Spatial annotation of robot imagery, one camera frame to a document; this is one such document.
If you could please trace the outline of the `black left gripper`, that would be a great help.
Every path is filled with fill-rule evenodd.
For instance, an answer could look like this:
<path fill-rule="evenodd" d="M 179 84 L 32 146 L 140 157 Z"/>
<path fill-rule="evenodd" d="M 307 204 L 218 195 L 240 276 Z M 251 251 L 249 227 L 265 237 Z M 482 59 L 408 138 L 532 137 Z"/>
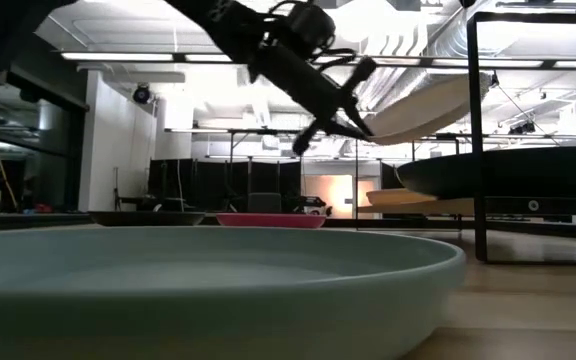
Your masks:
<path fill-rule="evenodd" d="M 306 152 L 318 131 L 362 141 L 373 136 L 357 109 L 354 89 L 376 68 L 372 58 L 363 57 L 349 79 L 339 85 L 280 44 L 261 47 L 250 63 L 251 71 L 267 78 L 314 117 L 293 143 L 297 155 Z"/>

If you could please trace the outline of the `white plate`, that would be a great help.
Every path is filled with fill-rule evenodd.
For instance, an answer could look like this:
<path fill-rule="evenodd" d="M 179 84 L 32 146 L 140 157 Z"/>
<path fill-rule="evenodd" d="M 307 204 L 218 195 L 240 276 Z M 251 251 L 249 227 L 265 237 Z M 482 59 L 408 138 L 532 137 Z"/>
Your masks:
<path fill-rule="evenodd" d="M 397 100 L 366 120 L 379 145 L 411 142 L 461 120 L 470 113 L 468 74 L 451 75 Z"/>

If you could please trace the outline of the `peach plate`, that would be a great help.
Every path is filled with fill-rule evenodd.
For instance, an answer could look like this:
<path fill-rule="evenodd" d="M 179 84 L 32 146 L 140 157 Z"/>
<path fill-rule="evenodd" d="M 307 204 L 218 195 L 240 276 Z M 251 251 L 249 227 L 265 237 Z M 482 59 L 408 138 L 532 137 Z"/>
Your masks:
<path fill-rule="evenodd" d="M 399 205 L 436 200 L 434 196 L 412 192 L 405 188 L 370 191 L 366 193 L 366 196 L 373 206 Z"/>

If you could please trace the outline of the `pink plate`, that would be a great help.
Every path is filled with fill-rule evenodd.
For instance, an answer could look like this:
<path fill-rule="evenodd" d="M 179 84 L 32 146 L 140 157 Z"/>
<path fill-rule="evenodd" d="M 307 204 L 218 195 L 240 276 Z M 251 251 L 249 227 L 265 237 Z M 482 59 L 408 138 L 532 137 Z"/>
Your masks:
<path fill-rule="evenodd" d="M 218 213 L 220 225 L 230 227 L 281 227 L 317 229 L 323 226 L 327 217 L 307 214 L 272 213 Z"/>

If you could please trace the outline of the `dark green plate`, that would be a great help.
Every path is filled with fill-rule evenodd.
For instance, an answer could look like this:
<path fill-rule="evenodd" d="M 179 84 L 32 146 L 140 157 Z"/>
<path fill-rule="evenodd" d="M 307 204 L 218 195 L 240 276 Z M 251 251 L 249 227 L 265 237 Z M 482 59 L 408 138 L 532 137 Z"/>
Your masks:
<path fill-rule="evenodd" d="M 576 197 L 576 146 L 490 150 L 476 162 L 471 153 L 417 160 L 399 166 L 402 185 L 440 199 L 483 193 L 499 197 Z"/>

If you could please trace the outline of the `light blue plate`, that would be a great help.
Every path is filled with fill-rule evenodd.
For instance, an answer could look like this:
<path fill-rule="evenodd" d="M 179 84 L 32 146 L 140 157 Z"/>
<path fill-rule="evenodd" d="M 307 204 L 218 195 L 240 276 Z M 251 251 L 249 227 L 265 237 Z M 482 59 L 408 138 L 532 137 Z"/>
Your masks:
<path fill-rule="evenodd" d="M 395 360 L 464 272 L 454 245 L 370 232 L 0 232 L 0 360 Z"/>

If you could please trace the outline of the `grey chair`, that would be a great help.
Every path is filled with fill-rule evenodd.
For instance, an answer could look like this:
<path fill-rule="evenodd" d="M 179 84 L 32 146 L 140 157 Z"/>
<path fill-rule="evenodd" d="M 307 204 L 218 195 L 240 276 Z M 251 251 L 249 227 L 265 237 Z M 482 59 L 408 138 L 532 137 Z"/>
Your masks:
<path fill-rule="evenodd" d="M 282 196 L 280 193 L 253 192 L 248 195 L 249 213 L 281 213 Z"/>

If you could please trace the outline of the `black partition panels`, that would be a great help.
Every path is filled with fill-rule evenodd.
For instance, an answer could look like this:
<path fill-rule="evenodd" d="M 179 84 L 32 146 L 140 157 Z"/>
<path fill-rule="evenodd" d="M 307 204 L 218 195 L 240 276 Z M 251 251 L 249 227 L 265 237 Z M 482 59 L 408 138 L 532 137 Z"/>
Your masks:
<path fill-rule="evenodd" d="M 251 193 L 278 193 L 283 201 L 299 196 L 301 180 L 298 162 L 153 160 L 148 194 L 171 199 L 176 210 L 218 212 L 232 206 L 244 211 Z"/>

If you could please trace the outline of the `long ceiling light strip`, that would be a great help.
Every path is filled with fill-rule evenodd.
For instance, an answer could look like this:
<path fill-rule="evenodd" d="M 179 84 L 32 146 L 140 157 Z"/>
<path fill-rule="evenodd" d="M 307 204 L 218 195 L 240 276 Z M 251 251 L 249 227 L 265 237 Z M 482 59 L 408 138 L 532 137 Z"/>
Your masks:
<path fill-rule="evenodd" d="M 433 58 L 433 57 L 373 57 L 381 67 L 466 69 L 467 58 Z M 480 58 L 479 67 L 488 70 L 569 70 L 576 71 L 576 59 L 511 59 Z"/>
<path fill-rule="evenodd" d="M 62 52 L 66 60 L 77 62 L 126 63 L 230 63 L 220 53 L 139 53 L 139 52 Z"/>

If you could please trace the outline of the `round black ceiling speaker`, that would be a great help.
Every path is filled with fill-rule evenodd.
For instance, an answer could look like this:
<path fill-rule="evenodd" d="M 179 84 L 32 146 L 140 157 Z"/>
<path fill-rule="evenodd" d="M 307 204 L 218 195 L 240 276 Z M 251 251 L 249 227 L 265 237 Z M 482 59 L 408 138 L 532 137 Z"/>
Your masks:
<path fill-rule="evenodd" d="M 138 84 L 133 92 L 132 99 L 135 103 L 147 105 L 151 102 L 152 93 L 148 83 Z"/>

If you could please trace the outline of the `black plate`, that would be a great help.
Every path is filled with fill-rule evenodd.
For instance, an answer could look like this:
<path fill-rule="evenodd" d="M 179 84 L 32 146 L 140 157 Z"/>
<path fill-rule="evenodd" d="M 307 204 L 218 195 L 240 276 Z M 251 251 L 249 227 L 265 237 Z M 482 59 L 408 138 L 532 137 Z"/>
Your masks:
<path fill-rule="evenodd" d="M 201 212 L 153 211 L 91 211 L 89 216 L 106 227 L 195 226 L 205 218 Z"/>

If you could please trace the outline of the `black metal workstation frame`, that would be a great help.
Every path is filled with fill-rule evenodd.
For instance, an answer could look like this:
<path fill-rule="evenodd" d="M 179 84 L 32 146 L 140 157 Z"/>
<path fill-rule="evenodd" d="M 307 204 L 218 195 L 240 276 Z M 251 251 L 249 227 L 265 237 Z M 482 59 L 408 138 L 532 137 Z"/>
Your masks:
<path fill-rule="evenodd" d="M 292 151 L 292 142 L 296 139 L 296 130 L 285 129 L 171 129 L 171 134 L 186 134 L 199 138 L 206 143 L 204 156 L 228 161 L 242 160 L 258 162 L 295 162 L 299 161 L 303 176 L 342 176 L 344 186 L 338 188 L 339 194 L 346 195 L 348 205 L 338 204 L 335 210 L 356 208 L 367 202 L 367 188 L 361 184 L 364 175 L 375 179 L 366 165 L 374 167 L 381 175 L 381 166 L 401 165 L 407 162 L 442 155 L 455 155 L 466 150 L 459 139 L 437 140 L 426 137 L 408 143 L 379 147 L 375 144 L 317 132 L 311 140 L 309 149 L 302 156 Z M 227 142 L 229 148 L 219 153 L 216 144 Z"/>

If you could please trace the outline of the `wooden shelf with black frame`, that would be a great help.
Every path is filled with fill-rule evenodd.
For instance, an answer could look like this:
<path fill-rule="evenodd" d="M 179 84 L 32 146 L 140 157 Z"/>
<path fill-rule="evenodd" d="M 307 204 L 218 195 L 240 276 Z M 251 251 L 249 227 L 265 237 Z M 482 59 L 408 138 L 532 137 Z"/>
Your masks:
<path fill-rule="evenodd" d="M 478 43 L 478 24 L 484 22 L 513 22 L 530 24 L 576 24 L 576 15 L 563 13 L 496 13 L 477 12 L 467 21 L 467 60 L 469 80 L 469 106 L 471 117 L 471 141 L 475 166 L 475 193 L 474 193 L 474 249 L 475 258 L 487 264 L 494 265 L 574 265 L 576 260 L 490 260 L 487 239 L 487 210 L 493 204 L 493 198 L 484 195 L 483 186 L 486 184 L 483 169 L 483 130 L 481 112 L 480 55 Z"/>

